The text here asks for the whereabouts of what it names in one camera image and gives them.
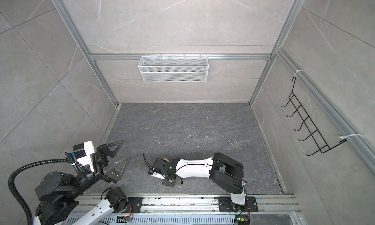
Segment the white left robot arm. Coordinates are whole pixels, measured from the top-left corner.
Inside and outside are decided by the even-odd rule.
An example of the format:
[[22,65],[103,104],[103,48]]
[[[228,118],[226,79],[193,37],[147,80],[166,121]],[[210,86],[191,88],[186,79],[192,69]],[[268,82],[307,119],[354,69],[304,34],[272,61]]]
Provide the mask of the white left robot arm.
[[35,189],[40,201],[36,209],[35,224],[55,225],[67,219],[79,204],[81,196],[98,181],[118,183],[131,158],[124,158],[114,164],[114,158],[125,144],[124,141],[105,143],[94,147],[92,141],[73,146],[73,151],[65,158],[73,166],[76,175],[58,171],[47,174]]

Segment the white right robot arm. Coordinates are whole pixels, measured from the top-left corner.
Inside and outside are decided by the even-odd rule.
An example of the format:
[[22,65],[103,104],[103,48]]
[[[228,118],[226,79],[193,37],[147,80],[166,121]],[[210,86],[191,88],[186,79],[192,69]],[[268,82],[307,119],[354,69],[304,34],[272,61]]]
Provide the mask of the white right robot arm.
[[146,165],[148,174],[163,180],[165,186],[174,187],[176,178],[208,178],[230,193],[230,210],[242,212],[247,207],[244,165],[222,153],[203,160],[157,158],[153,165]]

